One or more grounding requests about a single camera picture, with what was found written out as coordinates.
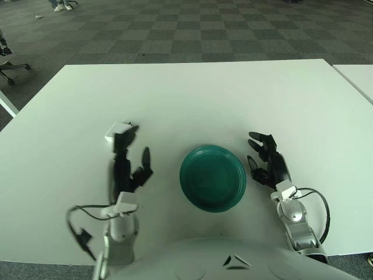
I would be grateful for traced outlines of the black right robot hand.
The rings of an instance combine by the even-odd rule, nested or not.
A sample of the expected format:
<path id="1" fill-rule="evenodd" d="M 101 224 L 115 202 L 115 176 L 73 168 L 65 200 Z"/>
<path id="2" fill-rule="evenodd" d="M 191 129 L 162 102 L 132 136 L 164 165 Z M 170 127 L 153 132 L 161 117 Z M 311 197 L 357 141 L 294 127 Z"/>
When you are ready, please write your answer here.
<path id="1" fill-rule="evenodd" d="M 272 135 L 259 132 L 249 132 L 248 144 L 258 153 L 259 158 L 267 163 L 267 169 L 256 164 L 251 156 L 247 156 L 251 177 L 257 183 L 268 186 L 272 193 L 277 192 L 276 186 L 286 180 L 291 181 L 291 175 L 286 161 L 281 153 L 277 151 L 277 144 Z"/>

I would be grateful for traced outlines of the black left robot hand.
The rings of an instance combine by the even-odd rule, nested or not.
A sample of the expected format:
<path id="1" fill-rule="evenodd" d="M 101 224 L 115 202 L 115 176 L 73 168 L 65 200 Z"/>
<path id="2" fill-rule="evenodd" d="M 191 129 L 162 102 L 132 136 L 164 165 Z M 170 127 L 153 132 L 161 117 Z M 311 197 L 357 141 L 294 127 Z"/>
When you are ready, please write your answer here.
<path id="1" fill-rule="evenodd" d="M 128 123 L 122 132 L 113 134 L 114 153 L 111 164 L 111 177 L 108 189 L 108 199 L 111 205 L 116 204 L 121 192 L 134 193 L 138 187 L 142 187 L 152 176 L 151 157 L 149 147 L 145 147 L 142 153 L 142 165 L 134 173 L 131 172 L 131 162 L 127 158 L 129 146 L 135 140 L 138 125 Z"/>

